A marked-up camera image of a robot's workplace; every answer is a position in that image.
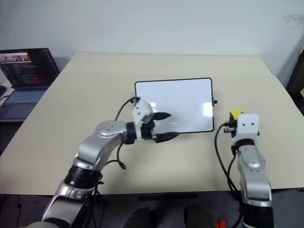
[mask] laptop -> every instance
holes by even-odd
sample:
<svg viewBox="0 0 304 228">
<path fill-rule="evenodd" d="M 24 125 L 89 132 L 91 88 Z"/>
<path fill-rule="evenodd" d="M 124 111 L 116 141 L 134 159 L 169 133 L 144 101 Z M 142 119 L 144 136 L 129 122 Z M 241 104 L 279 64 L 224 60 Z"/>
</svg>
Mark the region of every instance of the laptop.
<svg viewBox="0 0 304 228">
<path fill-rule="evenodd" d="M 23 122 L 59 75 L 48 48 L 0 50 L 0 68 L 15 89 L 0 107 L 1 122 Z"/>
</svg>

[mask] laptop keyboard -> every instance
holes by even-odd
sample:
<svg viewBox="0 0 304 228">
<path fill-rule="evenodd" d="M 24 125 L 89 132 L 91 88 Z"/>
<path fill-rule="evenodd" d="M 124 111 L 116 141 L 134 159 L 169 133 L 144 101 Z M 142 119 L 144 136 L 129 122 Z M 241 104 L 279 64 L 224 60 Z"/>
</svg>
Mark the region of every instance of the laptop keyboard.
<svg viewBox="0 0 304 228">
<path fill-rule="evenodd" d="M 37 103 L 42 95 L 43 91 L 15 91 L 6 100 L 6 103 Z"/>
</svg>

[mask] laptop screen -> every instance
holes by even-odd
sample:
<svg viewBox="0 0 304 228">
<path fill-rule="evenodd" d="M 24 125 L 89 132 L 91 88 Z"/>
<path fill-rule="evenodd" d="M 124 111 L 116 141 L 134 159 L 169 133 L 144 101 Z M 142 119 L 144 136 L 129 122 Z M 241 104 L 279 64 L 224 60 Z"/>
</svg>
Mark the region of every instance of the laptop screen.
<svg viewBox="0 0 304 228">
<path fill-rule="evenodd" d="M 50 86 L 59 74 L 48 48 L 0 50 L 0 68 L 14 88 Z"/>
</svg>

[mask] beige tabletop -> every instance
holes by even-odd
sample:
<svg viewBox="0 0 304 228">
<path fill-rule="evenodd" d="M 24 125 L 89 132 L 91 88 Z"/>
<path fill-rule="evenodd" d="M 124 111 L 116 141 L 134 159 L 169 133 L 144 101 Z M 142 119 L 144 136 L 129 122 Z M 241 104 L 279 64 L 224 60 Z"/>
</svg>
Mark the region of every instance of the beige tabletop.
<svg viewBox="0 0 304 228">
<path fill-rule="evenodd" d="M 43 95 L 0 157 L 0 193 L 54 194 L 80 143 L 102 121 L 113 120 L 139 80 L 211 77 L 215 128 L 231 109 L 260 116 L 258 148 L 272 188 L 304 186 L 304 118 L 260 57 L 76 54 Z M 132 120 L 126 106 L 120 120 Z M 103 194 L 228 190 L 210 133 L 155 144 L 126 145 L 103 171 Z M 229 134 L 219 151 L 232 158 Z M 232 179 L 239 183 L 236 163 Z"/>
</svg>

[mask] floor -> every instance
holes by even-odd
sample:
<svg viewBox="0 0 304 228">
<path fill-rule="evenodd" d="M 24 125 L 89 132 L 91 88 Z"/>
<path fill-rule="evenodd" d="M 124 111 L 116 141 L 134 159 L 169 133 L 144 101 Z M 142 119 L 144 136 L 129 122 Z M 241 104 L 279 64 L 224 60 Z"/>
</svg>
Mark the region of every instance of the floor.
<svg viewBox="0 0 304 228">
<path fill-rule="evenodd" d="M 138 208 L 149 207 L 157 210 L 158 228 L 184 228 L 184 208 L 191 202 L 202 203 L 206 210 L 213 215 L 215 221 L 225 220 L 231 227 L 238 217 L 238 204 L 226 191 L 197 192 L 190 194 L 187 199 L 167 198 L 165 200 L 146 199 L 144 195 L 108 195 L 105 196 L 107 206 L 102 223 L 103 228 L 122 228 L 126 220 Z M 16 195 L 1 196 L 0 227 L 16 227 L 18 197 Z M 50 201 L 45 196 L 20 195 L 21 214 L 19 227 L 39 221 L 42 213 Z M 298 190 L 283 190 L 273 194 L 273 209 L 277 228 L 301 228 L 304 227 L 304 192 Z M 102 215 L 99 206 L 95 208 L 97 224 Z"/>
</svg>

